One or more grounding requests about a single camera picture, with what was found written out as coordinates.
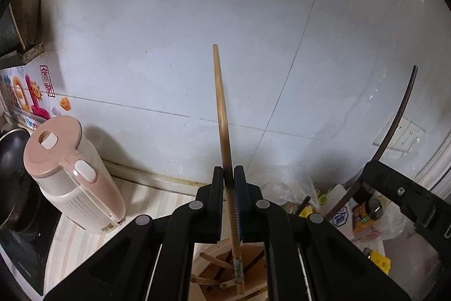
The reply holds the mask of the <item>clear plastic bag right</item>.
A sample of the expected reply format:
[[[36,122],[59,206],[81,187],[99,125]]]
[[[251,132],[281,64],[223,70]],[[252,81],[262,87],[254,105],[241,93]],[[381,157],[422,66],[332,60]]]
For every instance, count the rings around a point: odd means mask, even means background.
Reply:
[[[391,240],[398,237],[405,229],[407,217],[393,202],[384,208],[381,219],[373,222],[363,233],[362,240]]]

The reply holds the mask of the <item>clear plastic bag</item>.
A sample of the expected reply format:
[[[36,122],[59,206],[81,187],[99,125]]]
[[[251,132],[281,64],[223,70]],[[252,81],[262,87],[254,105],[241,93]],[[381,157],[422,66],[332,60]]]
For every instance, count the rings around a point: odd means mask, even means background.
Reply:
[[[391,240],[398,237],[405,229],[407,217],[393,202],[384,208],[381,219],[373,222],[363,233],[362,240]]]
[[[320,208],[313,181],[308,172],[297,165],[271,165],[247,170],[247,181],[260,187],[263,198],[294,214],[309,196],[308,205]]]

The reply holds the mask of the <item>clear plastic bag left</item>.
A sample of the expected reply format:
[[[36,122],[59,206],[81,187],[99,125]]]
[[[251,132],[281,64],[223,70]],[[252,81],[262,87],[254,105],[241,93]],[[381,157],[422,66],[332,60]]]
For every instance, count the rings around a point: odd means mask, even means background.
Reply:
[[[271,165],[247,170],[247,181],[260,187],[263,198],[294,214],[309,196],[308,205],[320,208],[313,181],[308,172],[297,165]]]

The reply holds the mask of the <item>brown lid spice jar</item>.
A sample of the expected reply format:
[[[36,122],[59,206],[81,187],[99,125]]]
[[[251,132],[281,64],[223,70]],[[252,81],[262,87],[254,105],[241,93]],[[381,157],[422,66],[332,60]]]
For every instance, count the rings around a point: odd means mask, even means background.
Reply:
[[[378,198],[370,198],[365,203],[365,210],[368,217],[373,221],[378,221],[384,214],[384,208]]]

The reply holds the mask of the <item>beige utensil holder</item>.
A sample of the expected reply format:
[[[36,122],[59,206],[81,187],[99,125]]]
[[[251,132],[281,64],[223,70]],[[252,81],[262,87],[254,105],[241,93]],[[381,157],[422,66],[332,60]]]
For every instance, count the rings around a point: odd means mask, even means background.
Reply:
[[[196,244],[191,276],[200,276],[219,280],[221,283],[235,279],[234,271],[217,267],[199,256],[206,252],[220,260],[232,264],[232,245],[225,238],[215,245]],[[241,245],[242,262],[245,277],[245,292],[239,295],[236,285],[221,289],[219,285],[203,286],[190,283],[190,300],[267,300],[267,269],[264,245],[248,243]]]

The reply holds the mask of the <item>yellow phone case device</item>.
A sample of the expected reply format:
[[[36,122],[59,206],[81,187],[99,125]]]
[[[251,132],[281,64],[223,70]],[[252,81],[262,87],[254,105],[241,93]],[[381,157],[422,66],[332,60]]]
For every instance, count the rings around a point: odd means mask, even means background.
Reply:
[[[364,254],[381,271],[383,271],[386,275],[389,275],[389,272],[391,270],[391,260],[389,258],[375,250],[372,250],[369,247],[366,247],[364,249]]]

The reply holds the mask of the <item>pink white electric kettle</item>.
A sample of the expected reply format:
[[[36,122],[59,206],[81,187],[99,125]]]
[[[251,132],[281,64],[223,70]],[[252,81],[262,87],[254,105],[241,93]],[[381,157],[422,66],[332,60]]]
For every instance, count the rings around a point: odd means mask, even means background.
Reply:
[[[44,197],[81,229],[107,234],[125,221],[125,200],[76,118],[41,124],[26,143],[24,165]]]

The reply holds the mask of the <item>striped cat table mat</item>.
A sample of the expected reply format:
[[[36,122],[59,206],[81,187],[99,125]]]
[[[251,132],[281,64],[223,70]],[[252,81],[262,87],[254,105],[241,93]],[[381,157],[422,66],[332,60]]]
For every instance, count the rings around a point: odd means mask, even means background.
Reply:
[[[147,214],[160,218],[174,209],[194,200],[199,184],[175,183],[168,188],[155,188],[140,183],[115,178],[126,204],[125,221],[105,234],[83,230],[69,218],[61,217],[55,231],[44,275],[44,292],[48,293],[81,263],[100,250],[136,216]]]

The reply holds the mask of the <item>black induction cooktop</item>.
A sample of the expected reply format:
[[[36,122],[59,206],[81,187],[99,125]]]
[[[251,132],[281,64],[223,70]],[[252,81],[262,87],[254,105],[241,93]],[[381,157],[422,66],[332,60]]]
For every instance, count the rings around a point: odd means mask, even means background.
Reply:
[[[1,229],[1,246],[15,269],[38,295],[44,295],[44,276],[50,246],[61,212],[45,198],[36,216],[22,231]]]

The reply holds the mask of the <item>black frying pan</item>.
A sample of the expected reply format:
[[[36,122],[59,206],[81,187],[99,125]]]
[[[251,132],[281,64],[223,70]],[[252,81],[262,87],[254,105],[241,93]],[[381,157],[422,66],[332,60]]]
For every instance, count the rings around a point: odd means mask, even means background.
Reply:
[[[1,229],[12,229],[28,200],[32,178],[25,169],[24,152],[30,133],[13,128],[1,136]]]

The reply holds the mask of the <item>range hood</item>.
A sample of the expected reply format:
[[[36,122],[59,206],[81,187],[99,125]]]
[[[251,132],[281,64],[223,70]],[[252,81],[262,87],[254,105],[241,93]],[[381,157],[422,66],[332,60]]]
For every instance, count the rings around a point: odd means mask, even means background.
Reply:
[[[1,69],[26,65],[43,52],[41,0],[12,0],[1,16]]]

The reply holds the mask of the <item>white wall socket left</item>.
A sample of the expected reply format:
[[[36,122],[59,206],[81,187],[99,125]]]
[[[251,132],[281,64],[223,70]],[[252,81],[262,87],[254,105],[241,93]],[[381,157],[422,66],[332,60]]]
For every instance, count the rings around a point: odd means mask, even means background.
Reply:
[[[425,137],[426,131],[410,119],[402,117],[387,145],[388,150],[410,153]]]

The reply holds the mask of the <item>colourful wall sticker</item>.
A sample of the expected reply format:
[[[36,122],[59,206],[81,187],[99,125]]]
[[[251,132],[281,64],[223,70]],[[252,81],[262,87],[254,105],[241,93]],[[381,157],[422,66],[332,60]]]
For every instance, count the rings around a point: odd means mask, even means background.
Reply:
[[[57,95],[50,69],[12,67],[1,70],[1,103],[6,114],[30,130],[72,110],[67,96]]]

